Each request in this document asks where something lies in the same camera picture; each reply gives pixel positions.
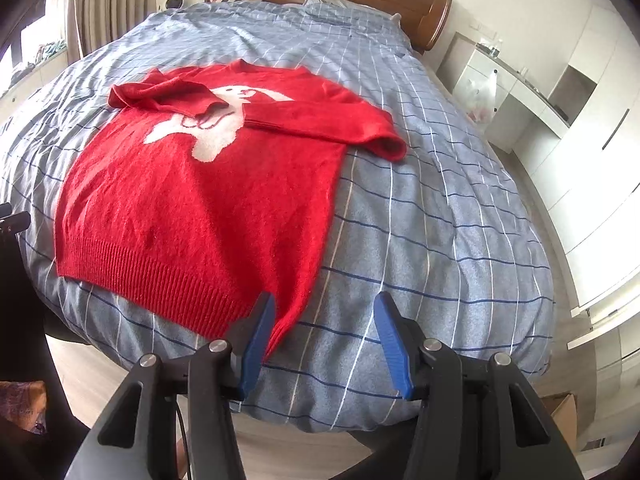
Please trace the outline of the white wardrobe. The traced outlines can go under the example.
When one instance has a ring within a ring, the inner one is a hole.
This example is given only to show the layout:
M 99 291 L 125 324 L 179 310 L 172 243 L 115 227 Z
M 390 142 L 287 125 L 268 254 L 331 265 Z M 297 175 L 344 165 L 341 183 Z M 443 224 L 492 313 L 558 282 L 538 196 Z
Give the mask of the white wardrobe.
M 586 308 L 639 269 L 639 45 L 600 6 L 568 65 L 596 88 L 559 139 L 518 142 Z

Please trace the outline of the beige curtain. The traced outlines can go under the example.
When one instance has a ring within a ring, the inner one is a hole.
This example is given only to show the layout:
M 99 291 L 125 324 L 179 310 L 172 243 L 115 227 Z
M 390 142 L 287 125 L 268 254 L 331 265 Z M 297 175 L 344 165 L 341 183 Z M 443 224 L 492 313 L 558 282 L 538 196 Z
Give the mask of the beige curtain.
M 124 36 L 155 11 L 156 0 L 68 0 L 68 60 L 76 62 Z

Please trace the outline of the clear plastic bag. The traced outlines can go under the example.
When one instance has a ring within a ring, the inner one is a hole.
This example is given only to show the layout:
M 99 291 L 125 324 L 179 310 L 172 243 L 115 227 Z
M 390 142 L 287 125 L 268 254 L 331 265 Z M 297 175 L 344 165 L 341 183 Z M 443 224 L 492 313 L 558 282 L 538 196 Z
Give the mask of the clear plastic bag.
M 477 125 L 488 125 L 497 110 L 498 76 L 491 73 L 480 79 L 465 79 L 462 87 L 462 102 L 465 113 Z

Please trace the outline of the cardboard box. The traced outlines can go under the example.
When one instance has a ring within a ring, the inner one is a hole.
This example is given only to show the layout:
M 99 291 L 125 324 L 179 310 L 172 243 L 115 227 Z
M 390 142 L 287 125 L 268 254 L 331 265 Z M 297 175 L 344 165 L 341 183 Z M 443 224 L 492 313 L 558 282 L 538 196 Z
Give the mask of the cardboard box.
M 558 426 L 567 445 L 575 452 L 578 430 L 576 396 L 570 392 L 555 393 L 544 396 L 541 401 L 555 425 Z

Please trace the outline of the red knit sweater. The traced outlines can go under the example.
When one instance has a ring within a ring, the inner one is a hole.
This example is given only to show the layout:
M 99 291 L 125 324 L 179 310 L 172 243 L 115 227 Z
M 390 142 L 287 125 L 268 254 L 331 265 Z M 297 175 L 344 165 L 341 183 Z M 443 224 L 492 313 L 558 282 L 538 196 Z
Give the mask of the red knit sweater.
M 346 152 L 407 151 L 390 114 L 303 67 L 152 70 L 108 104 L 58 196 L 56 272 L 207 338 L 270 292 L 270 348 L 308 304 Z

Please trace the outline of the grey plaid pillow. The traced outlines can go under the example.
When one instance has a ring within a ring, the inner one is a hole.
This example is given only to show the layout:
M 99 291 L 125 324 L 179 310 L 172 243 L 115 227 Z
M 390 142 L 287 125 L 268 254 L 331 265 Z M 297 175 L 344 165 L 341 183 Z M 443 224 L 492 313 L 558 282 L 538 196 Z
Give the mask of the grey plaid pillow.
M 320 4 L 326 3 L 331 6 L 336 6 L 341 9 L 349 9 L 349 10 L 359 10 L 363 12 L 369 12 L 371 14 L 375 14 L 380 16 L 381 18 L 386 18 L 386 20 L 391 21 L 397 26 L 401 25 L 401 15 L 399 13 L 388 14 L 384 11 L 378 10 L 373 6 L 367 6 L 366 4 L 356 3 L 350 0 L 304 0 L 304 6 L 311 6 L 312 4 Z

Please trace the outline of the white desk with drawers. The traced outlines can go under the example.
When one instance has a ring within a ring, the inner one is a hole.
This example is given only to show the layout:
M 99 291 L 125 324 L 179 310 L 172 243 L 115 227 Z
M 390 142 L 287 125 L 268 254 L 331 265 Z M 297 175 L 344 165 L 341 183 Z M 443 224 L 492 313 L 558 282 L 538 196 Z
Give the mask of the white desk with drawers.
M 498 76 L 497 110 L 488 125 L 474 122 L 489 143 L 509 153 L 533 124 L 541 125 L 554 138 L 561 139 L 568 133 L 568 123 L 520 73 L 461 34 L 454 35 L 437 71 L 440 81 L 464 112 L 461 93 L 465 79 L 480 79 L 491 73 Z

